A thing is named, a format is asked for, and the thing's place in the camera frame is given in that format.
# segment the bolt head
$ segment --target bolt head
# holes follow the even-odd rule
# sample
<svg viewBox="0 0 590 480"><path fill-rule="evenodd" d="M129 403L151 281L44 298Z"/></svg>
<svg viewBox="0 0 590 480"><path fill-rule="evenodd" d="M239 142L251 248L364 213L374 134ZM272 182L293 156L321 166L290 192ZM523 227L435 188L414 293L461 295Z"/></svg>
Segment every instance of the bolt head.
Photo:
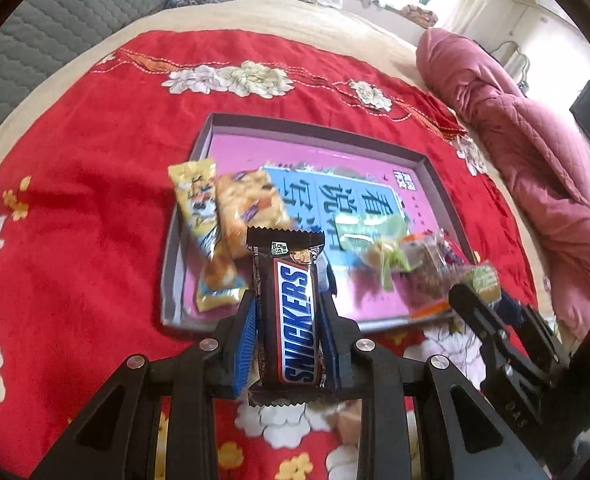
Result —
<svg viewBox="0 0 590 480"><path fill-rule="evenodd" d="M438 370L446 370L446 368L449 367L448 357L443 355L434 355L431 357L431 366L433 368L437 368Z"/></svg>
<svg viewBox="0 0 590 480"><path fill-rule="evenodd" d="M132 370L141 368L146 363L146 359L143 355L131 355L126 361L126 366Z"/></svg>
<svg viewBox="0 0 590 480"><path fill-rule="evenodd" d="M212 352L219 346L217 339L213 339L212 337L207 337L206 339L202 339L200 341L200 349L204 352Z"/></svg>
<svg viewBox="0 0 590 480"><path fill-rule="evenodd" d="M370 352L375 348L375 342L370 339L358 339L355 343L358 350L362 352Z"/></svg>

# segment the pink quilt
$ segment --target pink quilt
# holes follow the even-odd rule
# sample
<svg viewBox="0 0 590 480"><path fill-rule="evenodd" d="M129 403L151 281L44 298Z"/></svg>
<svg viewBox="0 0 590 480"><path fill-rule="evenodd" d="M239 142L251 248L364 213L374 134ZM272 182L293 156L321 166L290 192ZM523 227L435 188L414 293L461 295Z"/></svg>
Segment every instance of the pink quilt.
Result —
<svg viewBox="0 0 590 480"><path fill-rule="evenodd" d="M417 68L480 134L549 251L557 316L583 338L590 327L590 154L579 130L524 97L499 63L462 36L428 29Z"/></svg>

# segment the snickers wrapper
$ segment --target snickers wrapper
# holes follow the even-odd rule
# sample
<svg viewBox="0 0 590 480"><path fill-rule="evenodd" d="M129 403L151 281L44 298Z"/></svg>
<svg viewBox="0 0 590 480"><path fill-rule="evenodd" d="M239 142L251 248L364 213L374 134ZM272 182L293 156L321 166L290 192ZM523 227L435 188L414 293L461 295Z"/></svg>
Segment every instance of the snickers wrapper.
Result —
<svg viewBox="0 0 590 480"><path fill-rule="evenodd" d="M324 233L249 227L263 388L319 386L317 269Z"/></svg>

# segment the candy wrapper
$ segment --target candy wrapper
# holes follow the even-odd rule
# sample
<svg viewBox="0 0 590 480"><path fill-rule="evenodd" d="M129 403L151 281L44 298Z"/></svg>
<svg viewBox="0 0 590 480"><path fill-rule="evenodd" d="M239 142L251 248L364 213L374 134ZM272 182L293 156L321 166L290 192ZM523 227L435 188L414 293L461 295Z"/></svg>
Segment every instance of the candy wrapper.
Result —
<svg viewBox="0 0 590 480"><path fill-rule="evenodd" d="M342 213L335 216L335 227L342 249L357 254L365 265L376 270L384 290L393 290L393 272L410 272L422 263L409 260L399 249L399 240L408 235L408 224L402 215Z"/></svg>
<svg viewBox="0 0 590 480"><path fill-rule="evenodd" d="M322 382L315 260L324 241L322 232L248 229L263 388L311 387Z"/></svg>
<svg viewBox="0 0 590 480"><path fill-rule="evenodd" d="M238 171L217 179L219 220L233 258L248 256L249 227L289 229L291 218L264 170Z"/></svg>
<svg viewBox="0 0 590 480"><path fill-rule="evenodd" d="M402 240L399 248L407 259L421 262L406 275L416 305L447 305L451 287L460 282L469 285L488 304L500 300L498 274L493 266L471 266L459 258L454 261L454 253L442 233L411 235Z"/></svg>
<svg viewBox="0 0 590 480"><path fill-rule="evenodd" d="M239 303L248 288L238 277L229 249L219 232L215 169L211 158L168 168L185 225L206 259L195 293L195 305L200 312Z"/></svg>

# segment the beige bedsheet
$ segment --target beige bedsheet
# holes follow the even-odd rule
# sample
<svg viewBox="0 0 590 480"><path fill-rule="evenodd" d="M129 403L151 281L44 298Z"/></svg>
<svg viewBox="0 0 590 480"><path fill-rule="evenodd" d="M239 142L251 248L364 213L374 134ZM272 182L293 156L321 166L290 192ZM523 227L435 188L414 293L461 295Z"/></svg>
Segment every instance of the beige bedsheet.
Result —
<svg viewBox="0 0 590 480"><path fill-rule="evenodd" d="M239 0L164 10L142 18L88 50L37 87L0 126L0 163L17 140L57 99L99 59L147 30L212 30L236 28L274 34L336 54L353 56L393 77L425 89L415 67L415 48L366 20L335 9L294 0ZM508 202L537 288L540 310L552 314L544 287L546 260L533 233L515 206L498 170L487 161L488 174Z"/></svg>

